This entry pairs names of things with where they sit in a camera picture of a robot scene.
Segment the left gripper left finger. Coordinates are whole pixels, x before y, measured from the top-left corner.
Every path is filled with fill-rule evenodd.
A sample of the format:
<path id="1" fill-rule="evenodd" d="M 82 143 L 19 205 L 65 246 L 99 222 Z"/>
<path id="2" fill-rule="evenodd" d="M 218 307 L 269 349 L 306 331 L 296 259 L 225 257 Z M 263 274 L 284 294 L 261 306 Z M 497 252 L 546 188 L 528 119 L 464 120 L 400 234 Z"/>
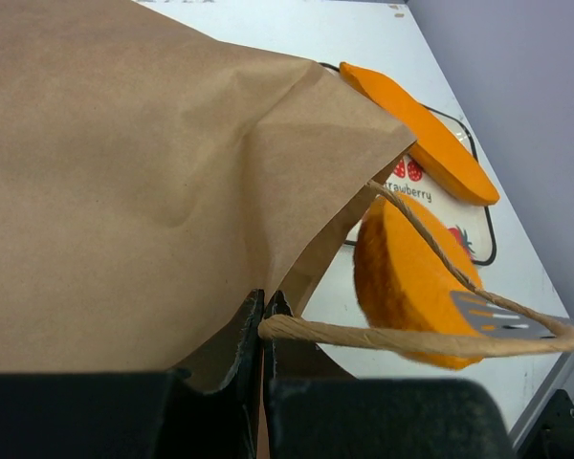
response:
<path id="1" fill-rule="evenodd" d="M 263 312 L 164 371 L 0 374 L 0 458 L 255 458 Z"/>

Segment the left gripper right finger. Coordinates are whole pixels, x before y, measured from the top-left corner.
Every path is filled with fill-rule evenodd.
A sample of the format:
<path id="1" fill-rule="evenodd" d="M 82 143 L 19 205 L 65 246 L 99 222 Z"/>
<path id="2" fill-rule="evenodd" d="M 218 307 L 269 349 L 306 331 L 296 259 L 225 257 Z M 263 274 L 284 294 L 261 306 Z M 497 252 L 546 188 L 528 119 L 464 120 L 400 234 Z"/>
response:
<path id="1" fill-rule="evenodd" d="M 497 405 L 460 379 L 357 379 L 314 342 L 266 339 L 273 458 L 513 458 Z"/>

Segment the round orange fake bread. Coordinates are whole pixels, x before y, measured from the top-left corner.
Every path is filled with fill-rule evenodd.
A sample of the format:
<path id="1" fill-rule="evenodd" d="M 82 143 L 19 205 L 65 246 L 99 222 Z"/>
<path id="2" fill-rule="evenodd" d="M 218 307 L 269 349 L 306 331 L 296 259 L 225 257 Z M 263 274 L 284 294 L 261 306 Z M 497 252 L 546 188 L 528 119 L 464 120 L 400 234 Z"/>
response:
<path id="1" fill-rule="evenodd" d="M 354 249 L 358 303 L 375 328 L 477 337 L 451 293 L 465 288 L 387 199 L 375 199 Z"/>

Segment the metal tongs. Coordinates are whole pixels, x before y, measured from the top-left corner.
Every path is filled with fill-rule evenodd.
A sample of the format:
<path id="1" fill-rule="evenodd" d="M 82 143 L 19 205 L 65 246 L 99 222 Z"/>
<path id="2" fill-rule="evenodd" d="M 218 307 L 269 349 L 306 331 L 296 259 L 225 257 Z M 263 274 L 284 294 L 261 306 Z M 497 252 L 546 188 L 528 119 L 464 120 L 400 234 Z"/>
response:
<path id="1" fill-rule="evenodd" d="M 470 292 L 451 291 L 457 310 L 477 332 L 503 339 L 551 339 L 553 334 L 539 322 L 503 310 Z"/>

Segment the brown paper bag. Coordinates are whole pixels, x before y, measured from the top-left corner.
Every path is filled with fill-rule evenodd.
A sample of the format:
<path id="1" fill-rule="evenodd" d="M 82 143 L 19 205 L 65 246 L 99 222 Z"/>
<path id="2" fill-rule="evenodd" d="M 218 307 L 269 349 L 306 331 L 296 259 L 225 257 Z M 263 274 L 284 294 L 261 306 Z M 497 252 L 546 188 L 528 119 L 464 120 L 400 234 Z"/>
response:
<path id="1" fill-rule="evenodd" d="M 574 350 L 574 325 L 485 291 L 386 188 L 414 134 L 316 61 L 229 44 L 132 1 L 0 1 L 0 374 L 164 371 L 264 293 L 266 339 L 456 368 Z M 368 324 L 354 249 L 378 197 L 470 292 L 551 339 Z"/>

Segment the long orange fake baguette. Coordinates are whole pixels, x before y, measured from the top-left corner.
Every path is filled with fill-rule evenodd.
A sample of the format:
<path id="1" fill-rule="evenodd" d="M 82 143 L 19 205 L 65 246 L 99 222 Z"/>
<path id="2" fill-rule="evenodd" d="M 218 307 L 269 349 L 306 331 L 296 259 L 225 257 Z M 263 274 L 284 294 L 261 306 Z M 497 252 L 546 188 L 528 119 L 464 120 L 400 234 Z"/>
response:
<path id="1" fill-rule="evenodd" d="M 343 62 L 341 77 L 402 122 L 416 137 L 410 156 L 453 198 L 474 206 L 498 202 L 499 193 L 477 160 L 423 104 L 390 77 Z"/>

